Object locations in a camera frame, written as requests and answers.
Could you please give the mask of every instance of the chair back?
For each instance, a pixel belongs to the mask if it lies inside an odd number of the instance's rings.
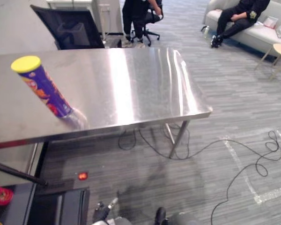
[[[156,0],[156,3],[158,4],[159,8],[161,9],[161,17],[154,14],[154,7],[150,4],[149,5],[149,11],[145,17],[145,24],[148,23],[155,23],[158,21],[161,21],[163,19],[163,3],[162,0]]]
[[[88,10],[30,7],[58,42],[60,49],[104,48]]]

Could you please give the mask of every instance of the wooden side table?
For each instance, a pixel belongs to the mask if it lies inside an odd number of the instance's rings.
[[[257,69],[257,67],[261,64],[261,62],[267,57],[267,55],[272,51],[272,50],[275,50],[278,54],[279,54],[279,56],[277,57],[277,59],[273,62],[273,66],[275,66],[276,65],[276,63],[278,62],[278,60],[281,58],[281,44],[273,44],[273,46],[267,51],[267,53],[262,57],[262,59],[259,61],[259,63],[257,64],[257,66],[255,67],[255,69]],[[275,76],[276,76],[276,74],[278,73],[278,72],[280,72],[281,71],[281,65],[278,67],[278,68],[276,68],[276,70],[273,72],[273,74],[270,76],[270,80],[272,80]]]

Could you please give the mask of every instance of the person sitting on sofa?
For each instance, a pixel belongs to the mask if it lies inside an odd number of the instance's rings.
[[[218,20],[216,35],[213,35],[211,47],[218,48],[225,38],[251,27],[260,14],[266,9],[270,0],[240,0],[239,4],[222,11]],[[228,22],[234,22],[225,30]]]

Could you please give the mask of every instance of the red light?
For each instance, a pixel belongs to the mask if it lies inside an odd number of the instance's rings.
[[[81,172],[78,174],[78,179],[79,180],[86,180],[88,178],[88,173],[87,172]]]

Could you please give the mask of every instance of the person's hand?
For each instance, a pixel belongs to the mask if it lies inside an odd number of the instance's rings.
[[[238,20],[238,15],[237,14],[234,14],[232,17],[231,17],[231,20],[233,22],[235,22],[236,20]]]
[[[95,209],[93,214],[93,223],[97,221],[104,221],[109,213],[110,209],[108,207],[105,207],[102,202],[98,203],[98,207]]]
[[[154,10],[155,10],[156,15],[161,15],[161,8],[156,7]]]

